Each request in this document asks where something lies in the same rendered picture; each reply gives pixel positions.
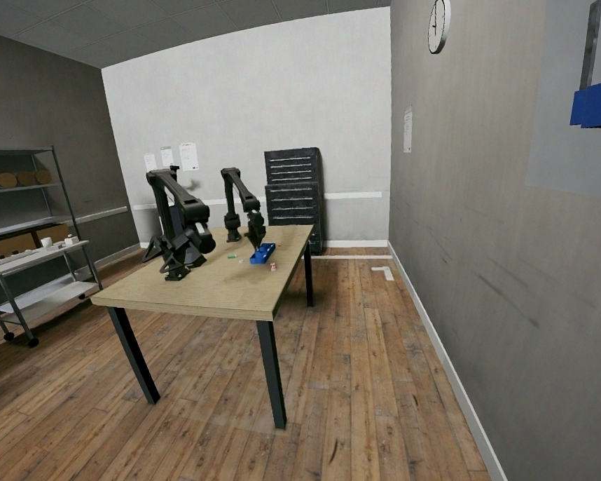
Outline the blue open-top bin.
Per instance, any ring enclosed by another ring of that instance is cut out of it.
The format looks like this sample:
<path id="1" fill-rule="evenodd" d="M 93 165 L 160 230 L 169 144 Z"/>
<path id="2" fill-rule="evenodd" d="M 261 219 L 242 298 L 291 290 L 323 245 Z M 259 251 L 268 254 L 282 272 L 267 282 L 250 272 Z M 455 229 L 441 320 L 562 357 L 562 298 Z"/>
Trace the blue open-top bin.
<path id="1" fill-rule="evenodd" d="M 275 248 L 275 243 L 262 243 L 259 250 L 254 251 L 249 258 L 250 264 L 265 264 Z"/>

